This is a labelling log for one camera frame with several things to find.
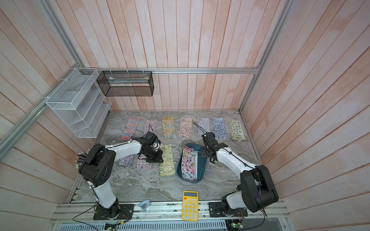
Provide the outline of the cat sticker sheet pink blue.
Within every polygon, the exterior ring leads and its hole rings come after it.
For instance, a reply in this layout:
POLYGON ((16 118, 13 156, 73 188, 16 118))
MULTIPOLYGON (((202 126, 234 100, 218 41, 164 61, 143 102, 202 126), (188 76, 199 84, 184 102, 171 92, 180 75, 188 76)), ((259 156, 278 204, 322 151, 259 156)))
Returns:
POLYGON ((122 140, 130 140, 136 133, 137 126, 139 124, 139 118, 129 118, 125 129, 123 131, 123 135, 121 137, 122 140))

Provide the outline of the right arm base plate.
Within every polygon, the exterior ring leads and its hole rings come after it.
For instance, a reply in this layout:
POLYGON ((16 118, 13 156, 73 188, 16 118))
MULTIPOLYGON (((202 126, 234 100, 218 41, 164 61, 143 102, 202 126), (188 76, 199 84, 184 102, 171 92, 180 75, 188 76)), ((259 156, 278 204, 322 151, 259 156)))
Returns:
POLYGON ((226 201, 210 202, 208 203, 208 206, 209 206, 209 214, 210 214, 210 217, 212 218, 218 218, 218 217, 244 218, 248 216, 248 212, 246 208, 232 209, 228 206, 226 201))

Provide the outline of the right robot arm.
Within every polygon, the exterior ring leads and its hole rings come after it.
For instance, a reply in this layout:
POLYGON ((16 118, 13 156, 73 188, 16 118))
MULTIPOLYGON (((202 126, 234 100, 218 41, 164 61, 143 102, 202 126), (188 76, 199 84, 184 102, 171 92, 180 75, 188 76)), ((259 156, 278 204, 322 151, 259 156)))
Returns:
POLYGON ((237 191, 222 197, 219 203, 210 203, 211 215, 233 215, 248 209, 257 212, 278 201, 279 196, 268 168, 252 164, 232 151, 226 144, 218 143, 215 134, 203 134, 201 154, 210 162, 218 161, 231 169, 240 179, 237 191))

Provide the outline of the purple cartoon sticker sheet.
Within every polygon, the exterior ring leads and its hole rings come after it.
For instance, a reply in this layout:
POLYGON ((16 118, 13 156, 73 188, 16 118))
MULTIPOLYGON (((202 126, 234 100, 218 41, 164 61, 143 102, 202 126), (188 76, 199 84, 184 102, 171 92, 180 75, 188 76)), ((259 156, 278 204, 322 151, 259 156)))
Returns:
POLYGON ((134 155, 129 155, 127 157, 121 158, 119 160, 119 166, 130 167, 133 164, 134 155))

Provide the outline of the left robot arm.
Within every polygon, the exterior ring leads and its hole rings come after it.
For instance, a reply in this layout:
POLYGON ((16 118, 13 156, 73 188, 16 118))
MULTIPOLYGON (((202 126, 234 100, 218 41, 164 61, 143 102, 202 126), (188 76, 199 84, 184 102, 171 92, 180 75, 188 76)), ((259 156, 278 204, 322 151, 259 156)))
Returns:
POLYGON ((97 198, 93 220, 132 218, 134 206, 130 204, 121 207, 109 182, 116 161, 132 155, 143 155, 147 163, 163 163, 162 154, 161 141, 152 132, 119 144, 95 144, 79 167, 80 175, 97 198))

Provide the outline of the translucent bubble sticker sheet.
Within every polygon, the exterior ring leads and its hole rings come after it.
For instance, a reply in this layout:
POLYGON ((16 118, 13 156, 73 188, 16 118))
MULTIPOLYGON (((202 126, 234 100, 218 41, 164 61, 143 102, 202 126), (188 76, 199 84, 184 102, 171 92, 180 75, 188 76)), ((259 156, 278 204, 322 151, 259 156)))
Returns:
POLYGON ((198 118, 198 125, 201 128, 198 128, 198 135, 201 136, 204 133, 210 132, 210 120, 206 117, 199 117, 198 118))

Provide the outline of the blue penguin sticker sheet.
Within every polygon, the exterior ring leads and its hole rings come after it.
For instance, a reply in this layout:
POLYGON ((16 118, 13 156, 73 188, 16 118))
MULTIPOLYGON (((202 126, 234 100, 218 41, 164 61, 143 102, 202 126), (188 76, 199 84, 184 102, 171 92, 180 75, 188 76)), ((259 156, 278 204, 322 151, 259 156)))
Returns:
POLYGON ((223 118, 212 118, 215 138, 218 141, 228 140, 227 132, 225 129, 225 121, 223 118))

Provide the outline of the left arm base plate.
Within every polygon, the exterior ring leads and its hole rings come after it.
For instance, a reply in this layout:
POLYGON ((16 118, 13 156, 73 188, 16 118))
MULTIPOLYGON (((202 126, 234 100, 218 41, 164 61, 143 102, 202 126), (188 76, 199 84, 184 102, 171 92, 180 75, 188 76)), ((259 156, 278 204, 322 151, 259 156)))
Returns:
POLYGON ((96 206, 93 220, 130 220, 133 217, 134 205, 113 204, 110 208, 104 208, 100 204, 96 206))

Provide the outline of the yellow green animal sticker sheet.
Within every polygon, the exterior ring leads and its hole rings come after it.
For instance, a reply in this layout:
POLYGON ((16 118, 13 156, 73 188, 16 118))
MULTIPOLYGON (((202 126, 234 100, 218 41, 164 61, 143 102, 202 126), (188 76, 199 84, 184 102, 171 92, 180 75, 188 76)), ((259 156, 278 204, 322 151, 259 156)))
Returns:
POLYGON ((160 166, 160 175, 162 177, 172 176, 175 174, 172 146, 164 145, 161 150, 163 151, 163 163, 160 166))

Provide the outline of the teal storage tray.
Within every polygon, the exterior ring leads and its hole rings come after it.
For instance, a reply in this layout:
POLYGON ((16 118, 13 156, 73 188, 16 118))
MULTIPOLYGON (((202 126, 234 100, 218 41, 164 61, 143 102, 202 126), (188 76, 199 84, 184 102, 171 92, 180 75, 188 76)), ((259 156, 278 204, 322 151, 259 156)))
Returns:
POLYGON ((182 154, 181 154, 181 157, 180 157, 178 166, 177 166, 176 174, 177 174, 177 176, 181 180, 183 180, 185 182, 199 183, 200 181, 202 181, 202 179, 204 177, 204 173, 205 173, 205 169, 206 169, 207 158, 206 157, 202 157, 202 155, 201 155, 201 147, 202 146, 197 145, 197 144, 194 144, 194 143, 187 143, 184 146, 193 148, 194 151, 195 151, 195 153, 197 154, 197 160, 198 160, 198 163, 197 163, 197 180, 195 182, 193 182, 193 181, 188 181, 188 180, 185 180, 185 179, 182 178, 182 174, 181 174, 181 162, 182 162, 183 150, 182 150, 182 154))

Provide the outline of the pink colourful character sticker sheet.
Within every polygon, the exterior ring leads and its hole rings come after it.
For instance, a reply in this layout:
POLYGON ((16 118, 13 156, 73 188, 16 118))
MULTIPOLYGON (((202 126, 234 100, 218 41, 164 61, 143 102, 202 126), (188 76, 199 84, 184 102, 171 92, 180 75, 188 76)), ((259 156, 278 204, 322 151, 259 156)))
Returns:
POLYGON ((195 182, 197 180, 197 154, 193 148, 184 146, 181 162, 182 178, 195 182))

